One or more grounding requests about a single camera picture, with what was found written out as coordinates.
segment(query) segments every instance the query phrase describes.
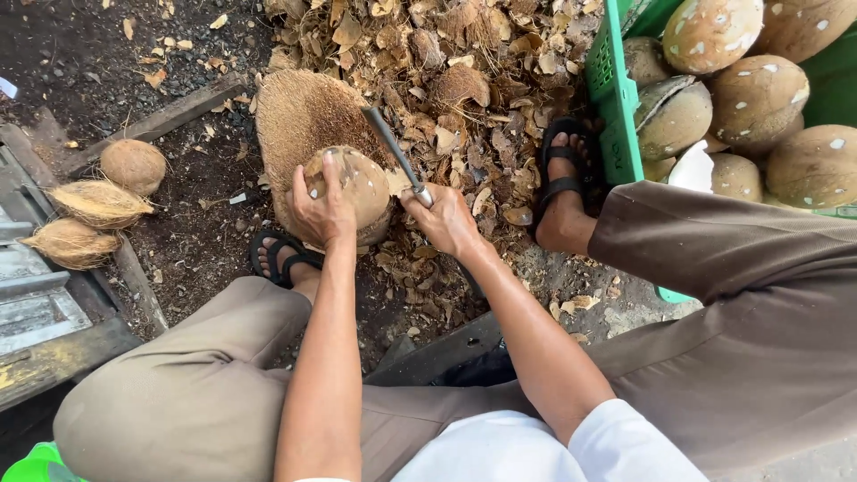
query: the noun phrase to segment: khaki trousers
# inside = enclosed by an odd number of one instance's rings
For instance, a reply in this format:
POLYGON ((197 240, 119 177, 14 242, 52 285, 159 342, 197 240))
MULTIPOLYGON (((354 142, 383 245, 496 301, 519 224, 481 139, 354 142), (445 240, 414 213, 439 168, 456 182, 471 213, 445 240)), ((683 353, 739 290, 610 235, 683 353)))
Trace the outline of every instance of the khaki trousers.
MULTIPOLYGON (((609 195, 599 262, 700 299, 590 355, 616 394, 711 477, 857 433, 857 222, 662 184, 609 195)), ((262 368, 310 304, 241 278, 157 340, 85 378, 54 422, 102 482, 268 481, 288 372, 262 368)), ((517 382, 363 388, 363 479, 389 480, 456 419, 534 414, 517 382)))

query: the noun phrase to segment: forearm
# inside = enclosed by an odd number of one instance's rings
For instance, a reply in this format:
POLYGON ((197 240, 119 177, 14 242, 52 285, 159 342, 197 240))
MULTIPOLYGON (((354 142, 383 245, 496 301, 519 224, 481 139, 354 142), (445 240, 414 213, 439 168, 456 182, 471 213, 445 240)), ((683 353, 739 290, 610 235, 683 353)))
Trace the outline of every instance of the forearm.
POLYGON ((327 250, 301 355, 283 406, 275 480, 360 479, 362 378, 354 240, 327 250))
POLYGON ((563 443, 602 402, 604 375, 497 256, 482 245, 461 256, 488 298, 527 399, 563 443))

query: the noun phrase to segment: dirt ground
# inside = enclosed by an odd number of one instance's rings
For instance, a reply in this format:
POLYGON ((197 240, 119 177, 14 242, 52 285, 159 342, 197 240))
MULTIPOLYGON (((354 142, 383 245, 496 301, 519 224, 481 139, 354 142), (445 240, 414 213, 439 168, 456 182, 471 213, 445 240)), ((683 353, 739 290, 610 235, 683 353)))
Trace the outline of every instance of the dirt ground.
MULTIPOLYGON (((0 123, 32 124, 33 112, 47 106, 68 138, 83 149, 216 79, 223 70, 206 68, 211 57, 225 60, 226 71, 237 70, 251 79, 267 64, 273 26, 260 3, 176 2, 172 15, 170 4, 112 0, 104 8, 92 0, 8 0, 0 6, 0 76, 21 91, 15 100, 0 99, 0 123), (222 14, 229 16, 226 25, 209 28, 222 14), (126 20, 133 29, 131 39, 123 28, 126 20), (165 57, 152 53, 163 46, 164 37, 189 39, 193 47, 165 57), (144 74, 160 69, 166 77, 155 90, 144 74)), ((249 82, 243 97, 254 94, 249 82)), ((235 101, 232 108, 209 112, 153 143, 169 162, 164 182, 151 197, 158 212, 128 235, 170 325, 235 278, 250 274, 247 250, 253 233, 277 226, 270 192, 259 182, 263 167, 249 104, 235 101), (230 202, 241 194, 245 200, 230 202)), ((528 238, 504 245, 518 277, 546 307, 579 294, 595 295, 605 303, 622 296, 624 277, 617 279, 614 271, 591 260, 544 253, 528 238)), ((465 290, 450 260, 438 262, 448 283, 436 282, 431 289, 441 298, 455 298, 454 309, 420 309, 403 286, 379 270, 377 253, 375 247, 358 260, 357 320, 364 371, 372 371, 394 338, 409 328, 418 328, 413 339, 419 346, 488 310, 484 300, 465 290)), ((141 338, 150 339, 152 327, 136 306, 135 294, 124 288, 114 267, 105 270, 135 313, 129 324, 141 338)), ((584 327, 573 320, 565 312, 559 316, 566 331, 581 333, 586 340, 608 335, 607 324, 584 327)), ((278 366, 293 364, 299 343, 295 340, 282 353, 278 366)))

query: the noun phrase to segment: green basket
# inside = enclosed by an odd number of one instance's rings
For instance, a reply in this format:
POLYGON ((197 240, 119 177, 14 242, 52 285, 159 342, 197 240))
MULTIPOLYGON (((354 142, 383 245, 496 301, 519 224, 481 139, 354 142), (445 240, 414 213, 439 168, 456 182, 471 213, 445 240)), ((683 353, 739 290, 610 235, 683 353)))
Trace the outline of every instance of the green basket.
MULTIPOLYGON (((586 58, 586 87, 590 101, 606 122, 600 143, 609 184, 643 180, 633 113, 637 85, 626 74, 622 39, 661 37, 669 17, 682 0, 604 0, 604 20, 586 58)), ((800 64, 810 81, 804 108, 806 127, 842 124, 857 127, 857 23, 836 42, 800 64)), ((823 209, 817 214, 857 219, 857 206, 823 209)), ((691 298, 658 287, 665 301, 691 298)))

